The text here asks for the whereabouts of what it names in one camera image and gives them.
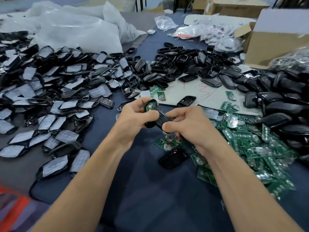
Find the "person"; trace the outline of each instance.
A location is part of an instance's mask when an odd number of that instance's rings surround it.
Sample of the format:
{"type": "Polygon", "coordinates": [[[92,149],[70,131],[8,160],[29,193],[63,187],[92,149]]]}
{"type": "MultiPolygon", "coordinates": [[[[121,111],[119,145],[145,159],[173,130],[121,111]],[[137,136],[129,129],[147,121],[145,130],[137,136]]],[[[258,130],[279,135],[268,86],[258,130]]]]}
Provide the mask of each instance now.
{"type": "MultiPolygon", "coordinates": [[[[31,232],[92,232],[96,230],[114,174],[144,123],[157,111],[143,113],[150,98],[125,105],[91,158],[31,232]]],[[[235,231],[303,231],[280,207],[248,165],[234,152],[199,106],[176,108],[163,124],[193,143],[211,166],[235,231]]]]}

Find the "forearm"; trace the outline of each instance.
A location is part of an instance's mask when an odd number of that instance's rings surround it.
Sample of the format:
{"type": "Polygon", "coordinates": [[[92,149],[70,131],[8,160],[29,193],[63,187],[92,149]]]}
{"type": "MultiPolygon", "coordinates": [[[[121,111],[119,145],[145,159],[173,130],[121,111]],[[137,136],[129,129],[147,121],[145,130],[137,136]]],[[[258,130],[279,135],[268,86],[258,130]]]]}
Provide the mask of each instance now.
{"type": "Polygon", "coordinates": [[[95,231],[124,152],[107,136],[31,232],[95,231]]]}
{"type": "Polygon", "coordinates": [[[207,151],[235,231],[302,231],[228,143],[207,151]]]}

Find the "red handwriting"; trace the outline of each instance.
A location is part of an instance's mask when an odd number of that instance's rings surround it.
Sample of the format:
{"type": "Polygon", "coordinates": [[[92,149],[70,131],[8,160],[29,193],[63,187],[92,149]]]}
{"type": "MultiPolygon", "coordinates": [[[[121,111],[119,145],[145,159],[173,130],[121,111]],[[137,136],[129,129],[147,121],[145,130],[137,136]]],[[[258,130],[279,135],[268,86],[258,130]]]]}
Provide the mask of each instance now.
{"type": "Polygon", "coordinates": [[[200,92],[205,93],[204,95],[202,95],[202,96],[200,96],[200,97],[204,97],[204,96],[207,96],[207,95],[209,95],[209,94],[210,94],[210,93],[209,93],[209,92],[207,92],[207,91],[203,91],[203,89],[205,89],[205,88],[207,88],[207,87],[208,87],[207,85],[205,85],[205,84],[199,84],[198,86],[199,86],[199,87],[202,87],[202,89],[200,89],[200,92]]]}

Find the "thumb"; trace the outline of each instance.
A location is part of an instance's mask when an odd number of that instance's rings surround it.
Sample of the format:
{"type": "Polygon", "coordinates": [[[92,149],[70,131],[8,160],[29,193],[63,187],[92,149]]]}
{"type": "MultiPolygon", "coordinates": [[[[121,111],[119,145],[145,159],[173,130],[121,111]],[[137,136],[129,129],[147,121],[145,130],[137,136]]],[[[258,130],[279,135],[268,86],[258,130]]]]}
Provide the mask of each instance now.
{"type": "Polygon", "coordinates": [[[145,113],[140,113],[140,116],[141,116],[141,122],[143,124],[149,121],[156,121],[157,119],[159,119],[159,113],[158,111],[155,111],[155,110],[150,110],[145,113]]]}
{"type": "Polygon", "coordinates": [[[162,129],[167,133],[180,132],[180,125],[180,122],[168,121],[162,125],[162,129]]]}

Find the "dark blue tabletop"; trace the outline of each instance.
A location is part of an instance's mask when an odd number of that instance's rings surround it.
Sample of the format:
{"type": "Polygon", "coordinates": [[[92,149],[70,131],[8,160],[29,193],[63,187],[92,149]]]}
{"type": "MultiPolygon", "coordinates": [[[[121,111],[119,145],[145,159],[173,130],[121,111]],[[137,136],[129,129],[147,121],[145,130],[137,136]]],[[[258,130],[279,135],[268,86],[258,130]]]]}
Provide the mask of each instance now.
{"type": "MultiPolygon", "coordinates": [[[[182,15],[169,16],[176,24],[182,25],[182,15]]],[[[164,42],[185,48],[206,47],[197,39],[186,42],[167,36],[173,30],[155,30],[157,32],[149,35],[134,55],[153,61],[157,49],[162,48],[164,42]]],[[[84,148],[91,153],[116,122],[118,105],[126,100],[120,91],[114,92],[111,99],[115,101],[114,109],[97,106],[93,110],[94,120],[83,142],[84,148]]],[[[171,106],[159,108],[164,113],[173,109],[171,106]]],[[[197,167],[192,161],[188,160],[173,170],[165,170],[158,164],[164,151],[154,141],[161,137],[163,134],[157,127],[142,129],[136,136],[132,148],[120,161],[101,222],[115,227],[117,231],[233,231],[226,209],[222,208],[218,188],[197,178],[197,167]]],[[[309,171],[294,163],[288,172],[297,191],[290,191],[280,204],[305,231],[309,231],[309,171]]],[[[70,180],[67,172],[62,173],[39,181],[32,193],[37,199],[51,204],[70,180]]]]}

